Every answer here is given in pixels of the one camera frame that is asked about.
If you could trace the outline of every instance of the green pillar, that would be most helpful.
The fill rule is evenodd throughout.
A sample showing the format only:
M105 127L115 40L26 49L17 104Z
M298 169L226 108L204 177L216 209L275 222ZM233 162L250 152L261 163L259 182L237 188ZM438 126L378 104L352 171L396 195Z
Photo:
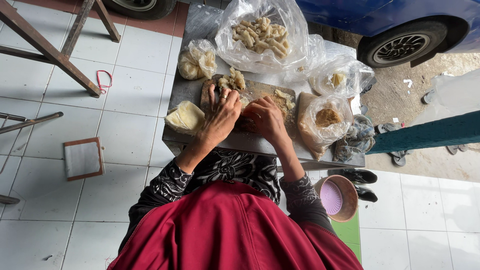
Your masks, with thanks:
M480 110L395 131L377 134L366 153L459 145L480 142Z

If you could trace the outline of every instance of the stainless steel table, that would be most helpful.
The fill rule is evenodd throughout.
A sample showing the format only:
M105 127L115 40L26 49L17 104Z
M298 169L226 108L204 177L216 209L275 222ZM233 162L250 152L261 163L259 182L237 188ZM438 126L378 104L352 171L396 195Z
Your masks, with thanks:
M190 40L194 38L206 38L210 40L212 44L215 44L215 34L218 25L220 24L222 13L223 10L191 2L188 10L187 22L185 24L185 31L183 33L182 48L187 46ZM327 48L327 53L334 52L333 54L328 54L327 58L333 58L336 54L343 53L356 56L355 49L337 43L326 41L325 47ZM220 57L216 57L216 63L218 65L217 74L229 74L228 69L230 66L227 65L225 61ZM299 100L298 95L300 92L312 93L307 82L286 83L283 81L283 76L280 74L268 75L250 72L242 72L242 74L244 74L245 79L291 88L297 94L297 100ZM202 95L202 83L204 80L205 78L193 81L185 80L180 76L177 69L168 109L175 107L183 100L189 100L199 107L200 97ZM162 139L176 156L180 153L182 146L191 142L193 137L176 133L166 125ZM303 143L300 135L297 135L297 138L293 139L293 146L297 153L297 157L302 161L302 166L306 171L365 166L364 154L358 154L351 161L345 163L332 161L333 150L331 148L327 150L320 161L317 161ZM273 146L267 142L267 140L261 135L247 132L232 132L218 145L218 148L276 157L276 152Z

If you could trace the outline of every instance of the car tire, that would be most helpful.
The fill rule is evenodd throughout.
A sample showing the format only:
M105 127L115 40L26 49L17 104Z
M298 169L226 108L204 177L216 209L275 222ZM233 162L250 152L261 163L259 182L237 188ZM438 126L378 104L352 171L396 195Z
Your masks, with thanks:
M404 64L435 49L447 31L447 26L438 21L406 23L373 37L362 37L357 59L372 68Z
M157 20L170 14L176 0L102 0L105 6L125 16L140 20Z

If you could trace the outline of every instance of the hubcap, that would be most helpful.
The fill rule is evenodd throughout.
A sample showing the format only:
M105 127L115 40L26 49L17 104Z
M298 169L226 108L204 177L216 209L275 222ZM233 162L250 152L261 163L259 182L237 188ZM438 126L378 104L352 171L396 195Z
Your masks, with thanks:
M411 34L390 40L377 49L373 59L377 63L395 63L410 58L423 51L430 43L424 34Z
M147 11L155 6L157 0L113 0L120 6L129 10Z

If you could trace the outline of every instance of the wooden cutting board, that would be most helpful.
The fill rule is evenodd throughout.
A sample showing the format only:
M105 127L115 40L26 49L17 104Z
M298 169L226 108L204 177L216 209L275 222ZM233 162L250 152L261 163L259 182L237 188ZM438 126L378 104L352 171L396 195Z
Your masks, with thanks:
M222 74L213 75L212 79L204 81L202 86L202 98L200 100L200 109L205 113L205 117L209 114L210 102L208 100L208 89L211 84L218 85L218 80L223 77ZM281 98L275 94L275 89L278 89L286 94L293 96L292 102L296 104L295 91L290 88L284 88L280 86L273 86L264 83L259 83L255 81L245 80L245 89L239 91L240 98L246 96L249 100L254 100L257 98L263 98L265 96L270 96L270 98L275 102L275 104L282 111L283 123L287 130L288 135L291 138L295 138L297 135L297 106L291 110L285 111L284 108L287 106L287 101L284 98ZM218 95L220 94L219 88L215 87L215 95L218 100ZM257 126L252 119L240 116L235 123L235 131L243 132L253 132L260 133Z

